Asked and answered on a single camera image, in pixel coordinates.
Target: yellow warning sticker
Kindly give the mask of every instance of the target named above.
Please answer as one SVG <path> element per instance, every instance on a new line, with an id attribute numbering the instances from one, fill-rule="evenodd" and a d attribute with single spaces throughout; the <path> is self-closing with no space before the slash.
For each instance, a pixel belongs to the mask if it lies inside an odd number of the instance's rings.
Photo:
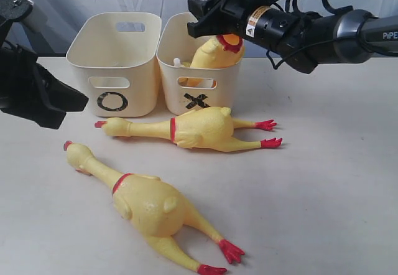
<path id="1" fill-rule="evenodd" d="M 246 26 L 246 35 L 254 37 L 254 30 L 256 29 L 256 25 L 259 22 L 259 19 L 269 9 L 269 6 L 261 6 L 251 14 L 248 24 Z"/>

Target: x symbol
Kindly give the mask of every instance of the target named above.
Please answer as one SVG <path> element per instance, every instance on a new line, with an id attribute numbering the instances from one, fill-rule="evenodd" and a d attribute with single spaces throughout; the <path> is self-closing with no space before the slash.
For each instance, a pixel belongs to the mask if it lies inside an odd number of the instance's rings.
<path id="1" fill-rule="evenodd" d="M 207 99 L 207 96 L 204 94 L 199 95 L 197 98 L 195 98 L 194 96 L 191 96 L 190 94 L 186 93 L 184 95 L 184 97 L 186 97 L 188 100 L 191 100 L 192 102 L 189 103 L 188 105 L 186 105 L 186 109 L 192 109 L 193 107 L 195 107 L 196 105 L 202 107 L 202 108 L 207 108 L 210 107 L 208 104 L 206 104 L 205 102 L 203 102 L 204 99 Z"/>

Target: white plastic bin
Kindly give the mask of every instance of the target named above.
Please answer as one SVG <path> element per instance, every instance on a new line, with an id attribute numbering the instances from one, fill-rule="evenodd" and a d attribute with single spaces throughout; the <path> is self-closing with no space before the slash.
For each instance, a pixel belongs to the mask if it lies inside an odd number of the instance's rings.
<path id="1" fill-rule="evenodd" d="M 160 17 L 146 12 L 105 12 L 86 21 L 67 60 L 95 115 L 138 117 L 155 108 L 161 32 Z"/>
<path id="2" fill-rule="evenodd" d="M 190 62 L 197 51 L 210 37 L 194 39 L 189 36 L 188 22 L 196 22 L 190 12 L 177 14 L 169 19 L 157 49 L 166 105 L 176 114 L 207 106 L 233 107 L 236 80 L 241 61 L 228 68 L 204 69 L 175 67 L 174 59 Z M 184 87 L 180 78 L 201 78 L 200 86 Z"/>

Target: white table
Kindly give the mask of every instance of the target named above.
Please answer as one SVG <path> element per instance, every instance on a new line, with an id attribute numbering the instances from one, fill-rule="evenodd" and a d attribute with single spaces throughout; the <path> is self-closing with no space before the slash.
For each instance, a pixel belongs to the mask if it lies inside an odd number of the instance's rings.
<path id="1" fill-rule="evenodd" d="M 41 58 L 77 86 L 64 58 Z M 247 252 L 228 266 L 203 234 L 176 237 L 192 257 L 244 275 L 392 275 L 398 270 L 398 60 L 321 66 L 311 75 L 243 62 L 235 117 L 274 118 L 278 150 L 188 151 L 105 136 L 88 110 L 42 129 L 0 114 L 0 274 L 193 274 L 158 256 L 113 208 L 108 188 L 75 172 L 66 140 L 123 172 L 160 176 Z M 172 116 L 163 104 L 137 121 Z"/>

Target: yellow rubber chicken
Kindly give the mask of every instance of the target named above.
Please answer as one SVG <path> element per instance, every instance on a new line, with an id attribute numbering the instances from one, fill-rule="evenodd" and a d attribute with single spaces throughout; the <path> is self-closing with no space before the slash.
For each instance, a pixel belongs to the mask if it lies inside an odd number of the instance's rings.
<path id="1" fill-rule="evenodd" d="M 229 264 L 241 262 L 244 252 L 225 240 L 171 185 L 158 177 L 116 171 L 97 160 L 92 151 L 82 144 L 67 141 L 63 148 L 72 167 L 97 177 L 112 190 L 115 209 L 159 254 L 201 275 L 219 275 L 227 271 L 199 263 L 180 249 L 172 236 L 187 225 L 217 243 Z"/>
<path id="2" fill-rule="evenodd" d="M 234 34 L 214 35 L 198 48 L 191 68 L 228 68 L 236 65 L 244 55 L 243 39 Z M 196 87 L 201 79 L 180 79 L 187 87 Z"/>
<path id="3" fill-rule="evenodd" d="M 158 123 L 133 123 L 123 118 L 108 118 L 95 123 L 108 136 L 158 137 L 171 140 L 179 147 L 191 149 L 214 149 L 220 152 L 234 152 L 248 149 L 277 148 L 282 138 L 262 141 L 241 141 L 233 137 L 234 130 L 255 128 L 272 131 L 274 120 L 243 121 L 231 117 L 227 107 L 208 107 L 191 110 L 180 116 Z"/>

